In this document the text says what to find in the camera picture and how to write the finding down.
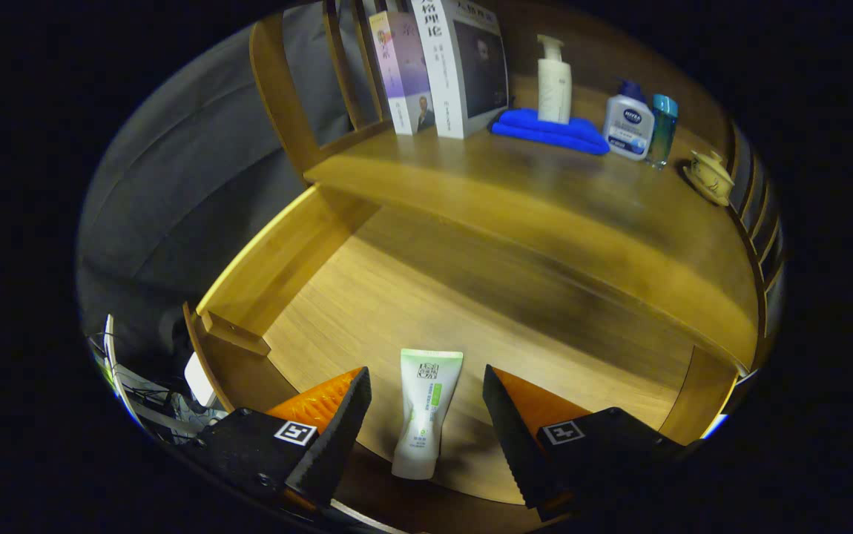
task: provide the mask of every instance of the glass bottle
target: glass bottle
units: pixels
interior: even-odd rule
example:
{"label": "glass bottle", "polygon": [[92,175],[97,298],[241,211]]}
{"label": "glass bottle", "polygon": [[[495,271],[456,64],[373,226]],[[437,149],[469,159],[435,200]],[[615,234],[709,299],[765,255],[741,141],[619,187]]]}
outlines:
{"label": "glass bottle", "polygon": [[653,100],[654,133],[645,161],[655,169],[662,169],[671,155],[671,143],[677,131],[677,102],[666,95],[654,95]]}

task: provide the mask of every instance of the teacup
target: teacup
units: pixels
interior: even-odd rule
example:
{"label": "teacup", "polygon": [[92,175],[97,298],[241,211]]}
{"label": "teacup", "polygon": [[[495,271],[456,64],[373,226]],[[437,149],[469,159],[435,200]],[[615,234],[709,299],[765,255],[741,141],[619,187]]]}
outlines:
{"label": "teacup", "polygon": [[694,150],[691,150],[691,154],[694,155],[694,161],[690,167],[684,167],[684,174],[707,190],[714,202],[729,205],[729,191],[733,188],[733,179],[721,165],[722,157],[712,150],[712,156],[699,154]]}

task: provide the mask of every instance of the facial cleanser tube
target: facial cleanser tube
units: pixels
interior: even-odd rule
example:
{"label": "facial cleanser tube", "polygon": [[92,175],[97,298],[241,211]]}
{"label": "facial cleanser tube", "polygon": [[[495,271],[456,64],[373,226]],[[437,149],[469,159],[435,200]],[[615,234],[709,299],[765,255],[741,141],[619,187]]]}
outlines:
{"label": "facial cleanser tube", "polygon": [[393,476],[426,480],[440,457],[440,434],[463,368],[463,352],[400,351],[404,429],[393,450]]}

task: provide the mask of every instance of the book cover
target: book cover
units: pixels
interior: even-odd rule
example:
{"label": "book cover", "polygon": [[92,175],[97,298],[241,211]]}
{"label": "book cover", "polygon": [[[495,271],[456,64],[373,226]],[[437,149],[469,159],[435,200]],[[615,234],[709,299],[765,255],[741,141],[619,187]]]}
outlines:
{"label": "book cover", "polygon": [[509,102],[505,48],[492,11],[465,0],[413,0],[437,135],[464,139]]}
{"label": "book cover", "polygon": [[417,21],[410,13],[370,16],[386,102],[397,133],[413,135],[435,124],[427,61]]}

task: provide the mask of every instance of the white pump bottle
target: white pump bottle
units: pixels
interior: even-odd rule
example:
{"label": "white pump bottle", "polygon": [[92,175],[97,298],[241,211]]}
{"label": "white pump bottle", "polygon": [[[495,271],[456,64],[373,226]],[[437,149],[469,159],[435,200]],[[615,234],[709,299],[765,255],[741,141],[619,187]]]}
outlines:
{"label": "white pump bottle", "polygon": [[562,63],[562,41],[539,35],[545,58],[539,60],[539,121],[568,124],[572,114],[572,67]]}

